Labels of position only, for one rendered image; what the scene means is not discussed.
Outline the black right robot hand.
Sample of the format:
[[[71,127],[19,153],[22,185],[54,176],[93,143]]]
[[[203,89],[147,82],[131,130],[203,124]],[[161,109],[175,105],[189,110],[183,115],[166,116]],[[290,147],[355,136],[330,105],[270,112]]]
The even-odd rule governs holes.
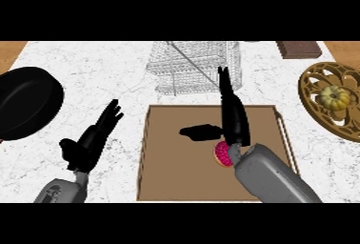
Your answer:
[[[218,68],[218,76],[222,126],[203,124],[183,128],[178,133],[189,136],[193,141],[214,140],[224,137],[228,146],[239,143],[242,147],[248,147],[251,145],[248,116],[240,98],[233,93],[227,68]]]

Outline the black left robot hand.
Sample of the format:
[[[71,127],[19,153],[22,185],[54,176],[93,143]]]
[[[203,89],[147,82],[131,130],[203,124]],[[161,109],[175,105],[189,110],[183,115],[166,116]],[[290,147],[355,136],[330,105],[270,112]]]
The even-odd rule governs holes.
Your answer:
[[[87,128],[79,139],[76,141],[69,138],[60,140],[62,158],[68,162],[69,171],[90,173],[94,169],[107,136],[124,116],[119,110],[118,100],[112,99],[96,124]]]

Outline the brown wooden tray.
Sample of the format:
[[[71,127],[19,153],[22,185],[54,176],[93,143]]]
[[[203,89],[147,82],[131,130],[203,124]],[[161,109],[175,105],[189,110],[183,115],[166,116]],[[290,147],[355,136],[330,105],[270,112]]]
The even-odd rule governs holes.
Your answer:
[[[217,142],[194,142],[180,134],[190,126],[221,126],[218,105],[152,105],[147,110],[137,174],[141,201],[253,201],[233,175],[218,164]]]

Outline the black frying pan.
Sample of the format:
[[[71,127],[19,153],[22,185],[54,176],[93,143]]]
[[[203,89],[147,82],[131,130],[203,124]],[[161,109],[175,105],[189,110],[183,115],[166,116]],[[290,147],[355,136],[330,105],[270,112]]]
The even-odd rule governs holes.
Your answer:
[[[0,74],[0,139],[34,134],[59,113],[63,98],[60,82],[44,69],[23,67]]]

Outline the gold ornate round trivet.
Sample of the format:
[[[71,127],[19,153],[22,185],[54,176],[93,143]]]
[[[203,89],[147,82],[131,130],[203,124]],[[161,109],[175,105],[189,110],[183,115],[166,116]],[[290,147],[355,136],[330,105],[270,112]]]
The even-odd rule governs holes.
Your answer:
[[[342,111],[329,111],[318,103],[320,91],[329,86],[342,88],[349,95]],[[341,138],[360,143],[360,70],[338,62],[312,64],[299,76],[298,95],[318,125]]]

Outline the small yellow pumpkin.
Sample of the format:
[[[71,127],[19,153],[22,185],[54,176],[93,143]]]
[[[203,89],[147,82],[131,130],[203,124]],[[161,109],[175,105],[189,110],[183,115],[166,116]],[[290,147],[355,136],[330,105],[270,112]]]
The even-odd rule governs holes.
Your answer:
[[[329,111],[342,111],[349,104],[349,95],[342,88],[329,86],[320,91],[318,103]]]

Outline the dark brown rectangular block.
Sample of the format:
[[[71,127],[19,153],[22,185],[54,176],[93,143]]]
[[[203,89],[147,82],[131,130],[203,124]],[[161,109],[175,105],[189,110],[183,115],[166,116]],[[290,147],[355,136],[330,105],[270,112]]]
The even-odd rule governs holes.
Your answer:
[[[283,59],[310,59],[321,56],[315,41],[277,41]]]

